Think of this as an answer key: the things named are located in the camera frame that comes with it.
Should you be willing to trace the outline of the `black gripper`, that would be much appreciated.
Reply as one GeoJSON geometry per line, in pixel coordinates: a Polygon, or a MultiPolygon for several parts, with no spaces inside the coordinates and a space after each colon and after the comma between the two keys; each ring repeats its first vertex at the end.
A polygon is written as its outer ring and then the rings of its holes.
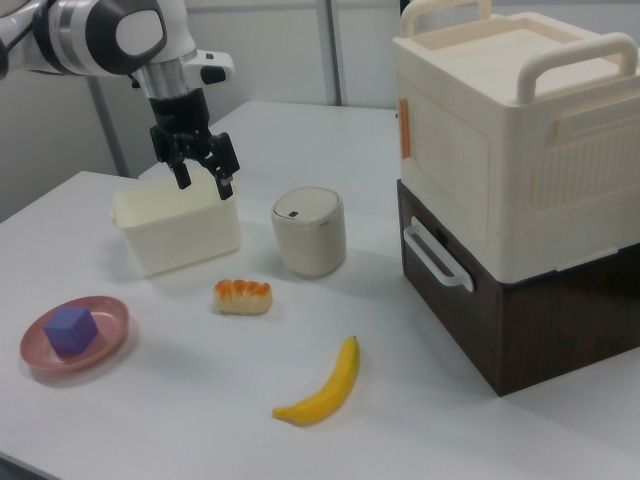
{"type": "Polygon", "coordinates": [[[156,125],[150,130],[156,159],[168,163],[180,189],[191,185],[184,157],[200,161],[214,177],[221,200],[234,191],[233,175],[239,161],[226,132],[209,131],[209,108],[201,88],[173,98],[150,99],[156,125]]]}

